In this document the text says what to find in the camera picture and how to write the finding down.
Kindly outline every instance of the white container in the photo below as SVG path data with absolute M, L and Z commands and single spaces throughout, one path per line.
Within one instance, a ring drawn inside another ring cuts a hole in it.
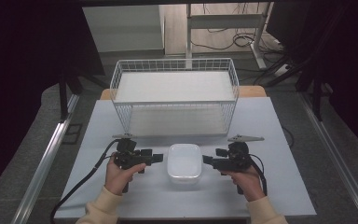
M 193 185 L 200 180 L 202 155 L 193 144 L 175 144 L 168 151 L 167 171 L 174 184 Z

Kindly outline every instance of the wire basket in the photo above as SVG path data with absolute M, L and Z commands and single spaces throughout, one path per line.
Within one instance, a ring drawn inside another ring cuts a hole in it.
M 231 59 L 127 60 L 110 95 L 126 133 L 227 135 L 238 86 Z

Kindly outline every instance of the white tabletop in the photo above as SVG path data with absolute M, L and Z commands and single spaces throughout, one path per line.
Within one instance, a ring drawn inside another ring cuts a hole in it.
M 97 101 L 63 195 L 91 170 L 113 140 L 112 135 L 120 133 L 123 129 L 112 102 Z M 245 198 L 237 194 L 229 176 L 221 176 L 212 166 L 203 164 L 200 182 L 195 186 L 174 185 L 167 174 L 166 154 L 171 145 L 196 144 L 203 155 L 215 157 L 214 150 L 227 148 L 227 138 L 236 134 L 265 138 L 249 142 L 248 146 L 264 162 L 268 196 L 275 209 L 285 216 L 316 215 L 272 102 L 268 97 L 257 97 L 239 99 L 228 136 L 133 139 L 138 143 L 137 149 L 153 148 L 154 153 L 164 153 L 164 162 L 146 167 L 144 174 L 134 176 L 117 210 L 119 216 L 128 219 L 248 217 Z M 85 203 L 95 200 L 101 191 L 106 163 L 62 205 L 56 218 L 84 216 Z

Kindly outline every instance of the cable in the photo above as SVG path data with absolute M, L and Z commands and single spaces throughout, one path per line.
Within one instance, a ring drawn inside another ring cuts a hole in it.
M 243 4 L 242 14 L 248 14 L 248 3 Z
M 253 85 L 258 85 L 260 83 L 260 81 L 266 77 L 267 75 L 270 75 L 272 73 L 274 73 L 276 70 L 278 70 L 278 68 L 280 66 L 282 66 L 283 64 L 285 64 L 287 61 L 289 60 L 289 57 L 286 55 L 283 55 L 283 57 L 280 58 L 280 60 L 278 60 L 276 63 L 274 63 L 268 70 L 266 70 L 260 77 L 258 77 Z
M 92 168 L 92 170 L 89 172 L 88 175 L 86 175 L 83 179 L 81 179 L 66 195 L 65 197 L 63 197 L 53 208 L 53 210 L 50 213 L 50 223 L 54 224 L 54 216 L 57 212 L 57 210 L 61 207 L 61 205 L 63 203 L 66 202 L 66 200 L 68 200 L 69 197 L 72 196 L 72 194 L 75 193 L 75 191 L 77 191 L 78 188 L 80 188 L 87 180 L 90 179 L 90 177 L 92 177 L 94 175 L 94 173 L 98 170 L 98 168 L 101 166 L 101 164 L 103 163 L 103 161 L 106 158 L 106 153 L 109 150 L 109 148 L 115 143 L 118 142 L 118 139 L 115 139 L 114 141 L 112 141 L 106 148 L 106 150 L 104 151 L 103 155 L 101 156 L 100 159 L 98 159 L 97 163 L 95 163 L 94 167 Z
M 240 14 L 240 6 L 241 3 L 238 3 L 237 6 L 234 8 L 234 10 L 231 12 L 231 14 L 234 14 L 234 12 L 238 9 L 238 14 Z M 211 14 L 211 12 L 209 11 L 209 9 L 206 7 L 206 4 L 202 4 L 203 7 L 203 11 L 204 11 L 204 15 L 206 15 L 206 11 L 208 11 L 209 14 Z M 207 31 L 209 33 L 218 33 L 218 32 L 223 32 L 228 30 L 228 28 L 224 28 L 224 29 L 220 29 L 220 30 L 213 30 L 211 31 L 210 29 L 207 29 Z
M 254 166 L 255 170 L 257 171 L 258 175 L 260 176 L 260 180 L 261 180 L 261 185 L 263 186 L 263 192 L 264 192 L 264 195 L 267 196 L 267 179 L 266 177 L 264 176 L 264 165 L 263 165 L 263 162 L 261 162 L 261 165 L 263 167 L 263 171 L 260 170 L 260 168 L 257 166 L 257 164 L 255 163 L 254 160 L 251 159 L 251 163 L 252 165 Z
M 239 34 L 235 34 L 233 37 L 232 37 L 232 43 L 227 46 L 227 47 L 224 47 L 224 48 L 215 48 L 215 47 L 210 47 L 210 46 L 206 46 L 206 45 L 201 45 L 201 44 L 196 44 L 194 43 L 192 40 L 190 41 L 191 44 L 193 44 L 194 46 L 198 46 L 198 47 L 203 47 L 203 48 L 207 48 L 207 49 L 217 49 L 217 50 L 224 50 L 224 49 L 229 49 L 231 48 L 231 46 L 233 46 L 234 44 L 240 48 L 245 48 L 249 45 L 251 45 L 251 41 L 248 41 L 248 43 L 244 44 L 244 45 L 241 45 L 241 44 L 238 44 L 237 43 L 237 40 L 239 39 L 249 39 L 251 41 L 254 41 L 253 38 L 251 38 L 250 36 L 247 36 L 247 35 L 243 35 L 243 33 L 239 33 Z
M 241 78 L 241 79 L 238 79 L 238 81 L 239 81 L 239 82 L 242 82 L 242 81 L 244 81 L 244 80 L 246 80 L 246 79 L 250 79 L 250 78 L 254 78 L 254 77 L 259 77 L 259 75 Z
M 252 69 L 247 69 L 247 68 L 235 68 L 235 70 L 247 71 L 247 72 L 264 72 L 262 70 L 252 70 Z
M 293 134 L 288 130 L 288 129 L 286 129 L 283 125 L 281 125 L 282 126 L 282 129 L 284 130 L 284 131 L 286 131 L 287 133 L 289 133 L 289 135 L 290 135 L 290 138 L 291 138 L 291 143 L 289 144 L 289 147 L 290 148 L 292 148 L 294 145 L 295 145 L 295 137 L 293 136 Z
M 270 62 L 270 63 L 276 63 L 277 61 L 272 61 L 271 59 L 268 59 L 266 57 L 266 55 L 268 54 L 283 54 L 283 53 L 280 53 L 280 52 L 265 52 L 263 53 L 263 59 L 266 60 L 267 62 Z
M 207 48 L 207 49 L 218 49 L 218 50 L 229 49 L 231 46 L 234 45 L 234 42 L 232 42 L 228 47 L 219 49 L 219 48 L 214 48 L 214 47 L 210 47 L 210 46 L 206 46 L 206 45 L 195 44 L 192 40 L 191 40 L 190 42 L 191 42 L 191 44 L 193 44 L 194 46 L 203 47 L 203 48 Z
M 259 47 L 262 48 L 262 49 L 267 49 L 268 50 L 267 52 L 283 53 L 283 50 L 270 49 L 267 46 L 266 42 L 264 41 L 263 37 L 260 37 L 260 40 L 261 40 L 261 42 L 263 43 L 264 46 L 260 45 Z
M 263 164 L 263 162 L 261 161 L 261 159 L 260 159 L 259 157 L 257 157 L 256 155 L 254 155 L 254 154 L 249 154 L 249 156 L 256 157 L 256 158 L 260 161 L 260 164 L 261 164 L 261 172 L 264 174 L 264 164 Z

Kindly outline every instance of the human hand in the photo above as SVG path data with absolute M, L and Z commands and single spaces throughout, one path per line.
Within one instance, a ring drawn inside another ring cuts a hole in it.
M 248 202 L 252 202 L 266 195 L 261 189 L 260 178 L 253 166 L 243 172 L 220 171 L 224 175 L 230 175 L 233 183 L 240 186 L 243 195 Z
M 128 182 L 132 181 L 133 174 L 142 171 L 145 163 L 132 166 L 128 170 L 122 170 L 114 163 L 115 153 L 112 153 L 106 167 L 105 188 L 111 193 L 121 195 Z

